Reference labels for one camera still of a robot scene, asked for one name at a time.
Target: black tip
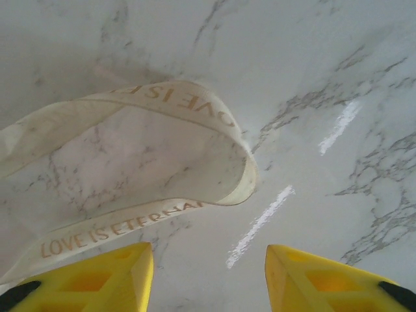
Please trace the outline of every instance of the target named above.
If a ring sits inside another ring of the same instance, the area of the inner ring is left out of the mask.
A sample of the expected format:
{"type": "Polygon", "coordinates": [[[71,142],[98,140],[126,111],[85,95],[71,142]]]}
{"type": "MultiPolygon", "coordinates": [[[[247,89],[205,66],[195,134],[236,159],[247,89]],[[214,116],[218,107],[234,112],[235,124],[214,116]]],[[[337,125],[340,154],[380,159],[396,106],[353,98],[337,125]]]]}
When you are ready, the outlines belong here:
{"type": "Polygon", "coordinates": [[[379,282],[378,286],[411,312],[416,312],[416,294],[407,288],[389,283],[379,282]]]}
{"type": "Polygon", "coordinates": [[[9,289],[0,296],[0,312],[9,312],[31,292],[36,290],[40,284],[42,284],[41,281],[30,281],[9,289]]]}

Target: yellow plastic part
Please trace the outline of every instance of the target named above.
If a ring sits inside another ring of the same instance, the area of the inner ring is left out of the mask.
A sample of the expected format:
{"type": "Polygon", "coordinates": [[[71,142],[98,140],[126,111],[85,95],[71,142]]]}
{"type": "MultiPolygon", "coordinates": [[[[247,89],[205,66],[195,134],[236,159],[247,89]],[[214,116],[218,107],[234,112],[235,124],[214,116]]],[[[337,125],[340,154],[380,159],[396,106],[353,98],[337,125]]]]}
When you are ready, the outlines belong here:
{"type": "Polygon", "coordinates": [[[152,278],[150,244],[134,244],[26,279],[42,284],[10,312],[145,312],[152,278]]]}
{"type": "Polygon", "coordinates": [[[270,245],[265,271],[273,312],[408,312],[377,286],[394,282],[290,247],[270,245]]]}

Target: floor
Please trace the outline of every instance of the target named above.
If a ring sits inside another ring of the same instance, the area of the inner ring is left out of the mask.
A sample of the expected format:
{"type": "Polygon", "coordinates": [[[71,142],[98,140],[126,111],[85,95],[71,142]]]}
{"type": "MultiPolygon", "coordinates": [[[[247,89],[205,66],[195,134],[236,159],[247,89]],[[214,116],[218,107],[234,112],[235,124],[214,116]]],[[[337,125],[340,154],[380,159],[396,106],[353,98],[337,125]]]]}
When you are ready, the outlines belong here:
{"type": "Polygon", "coordinates": [[[0,0],[0,128],[44,105],[169,79],[214,90],[256,193],[79,255],[150,241],[149,311],[270,311],[268,244],[416,290],[412,0],[0,0]]]}

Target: gold lettering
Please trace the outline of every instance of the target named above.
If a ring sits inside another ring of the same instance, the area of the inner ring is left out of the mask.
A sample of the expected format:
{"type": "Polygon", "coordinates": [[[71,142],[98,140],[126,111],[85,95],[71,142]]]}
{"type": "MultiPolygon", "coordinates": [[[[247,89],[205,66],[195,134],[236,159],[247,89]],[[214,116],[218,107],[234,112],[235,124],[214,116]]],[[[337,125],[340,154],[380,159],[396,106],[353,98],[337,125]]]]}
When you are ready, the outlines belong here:
{"type": "Polygon", "coordinates": [[[186,109],[192,110],[194,108],[197,100],[199,99],[199,97],[194,96],[193,94],[189,94],[189,93],[186,93],[186,94],[189,95],[189,96],[192,96],[190,99],[182,99],[183,101],[186,101],[188,103],[188,105],[178,104],[177,106],[184,107],[186,109]]]}
{"type": "Polygon", "coordinates": [[[168,89],[166,95],[163,98],[163,102],[167,102],[170,98],[170,96],[172,95],[172,93],[174,93],[174,89],[168,89]]]}
{"type": "Polygon", "coordinates": [[[189,209],[189,208],[196,208],[195,206],[193,206],[193,205],[191,205],[190,203],[185,203],[184,205],[183,205],[183,211],[184,210],[186,210],[186,209],[189,209]]]}
{"type": "Polygon", "coordinates": [[[127,226],[129,227],[129,229],[131,229],[131,230],[135,229],[135,227],[131,223],[131,221],[133,221],[133,220],[134,219],[129,219],[129,220],[124,221],[127,224],[127,226]]]}
{"type": "Polygon", "coordinates": [[[207,102],[204,105],[202,105],[201,107],[198,107],[195,111],[199,112],[201,110],[203,110],[204,108],[208,108],[208,113],[211,117],[214,117],[214,110],[213,110],[213,106],[211,105],[211,102],[207,102]]]}
{"type": "Polygon", "coordinates": [[[111,230],[114,232],[114,234],[116,234],[116,235],[121,235],[121,234],[124,234],[125,232],[122,232],[122,233],[120,233],[120,231],[122,230],[122,229],[116,229],[116,226],[117,225],[119,225],[120,223],[115,223],[115,224],[111,224],[110,225],[110,228],[111,228],[111,230]]]}
{"type": "Polygon", "coordinates": [[[95,230],[98,239],[104,241],[105,239],[109,238],[109,235],[104,232],[104,227],[95,230]]]}
{"type": "Polygon", "coordinates": [[[92,240],[93,242],[97,242],[97,241],[98,241],[98,240],[96,240],[96,238],[93,236],[92,231],[88,231],[88,234],[90,235],[91,240],[92,240]]]}
{"type": "Polygon", "coordinates": [[[170,216],[172,213],[180,213],[182,210],[179,209],[178,207],[174,206],[174,210],[173,211],[169,211],[169,210],[163,210],[163,214],[166,216],[170,216]]]}
{"type": "Polygon", "coordinates": [[[62,243],[67,247],[67,249],[72,250],[72,236],[70,236],[70,241],[67,243],[65,238],[61,238],[62,243]]]}
{"type": "Polygon", "coordinates": [[[156,222],[160,219],[164,219],[164,216],[161,216],[159,213],[151,213],[151,214],[149,214],[149,219],[156,222]]]}
{"type": "Polygon", "coordinates": [[[45,254],[45,243],[43,243],[41,246],[40,246],[40,253],[42,254],[42,258],[48,258],[48,257],[50,257],[51,255],[46,255],[45,254]]]}
{"type": "Polygon", "coordinates": [[[144,94],[144,96],[146,96],[147,98],[151,98],[151,99],[158,98],[160,93],[158,93],[157,89],[159,89],[159,91],[163,90],[161,86],[151,86],[149,90],[151,91],[152,94],[144,94]]]}
{"type": "Polygon", "coordinates": [[[51,244],[49,244],[49,250],[54,255],[60,254],[62,252],[62,245],[60,244],[59,240],[56,240],[56,239],[52,240],[51,241],[51,244]],[[54,247],[53,247],[54,246],[53,245],[54,242],[56,243],[55,246],[57,246],[57,248],[58,248],[55,251],[54,251],[54,247]]]}
{"type": "Polygon", "coordinates": [[[137,86],[136,88],[132,89],[132,91],[130,91],[130,94],[136,93],[137,91],[140,90],[140,88],[142,88],[142,86],[137,86]]]}
{"type": "Polygon", "coordinates": [[[73,239],[74,239],[74,241],[75,241],[76,245],[78,246],[78,248],[85,247],[86,245],[88,245],[88,244],[85,244],[85,245],[82,245],[82,244],[81,244],[81,243],[82,243],[82,241],[83,241],[83,239],[80,239],[80,238],[78,237],[79,235],[81,235],[81,234],[75,234],[75,235],[73,236],[73,239]]]}
{"type": "Polygon", "coordinates": [[[229,123],[226,123],[224,121],[224,115],[226,115],[230,120],[231,118],[227,115],[226,112],[218,112],[218,119],[224,124],[227,125],[228,127],[235,127],[235,123],[233,123],[233,121],[231,120],[229,123]]]}
{"type": "Polygon", "coordinates": [[[143,228],[144,227],[144,224],[147,222],[146,220],[145,221],[142,221],[142,219],[145,219],[145,217],[144,216],[138,216],[136,218],[137,223],[138,223],[138,226],[140,226],[141,228],[143,228]]]}

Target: marble floor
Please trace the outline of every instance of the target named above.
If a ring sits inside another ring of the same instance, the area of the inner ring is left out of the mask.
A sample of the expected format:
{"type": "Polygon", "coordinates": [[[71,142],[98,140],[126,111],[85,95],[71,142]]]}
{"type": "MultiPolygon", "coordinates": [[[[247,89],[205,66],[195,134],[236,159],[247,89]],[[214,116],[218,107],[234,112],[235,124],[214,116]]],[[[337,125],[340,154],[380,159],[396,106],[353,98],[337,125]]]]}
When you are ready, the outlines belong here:
{"type": "Polygon", "coordinates": [[[170,79],[214,90],[256,193],[78,257],[150,241],[149,311],[270,311],[268,244],[416,291],[412,0],[0,0],[0,129],[44,105],[170,79]]]}

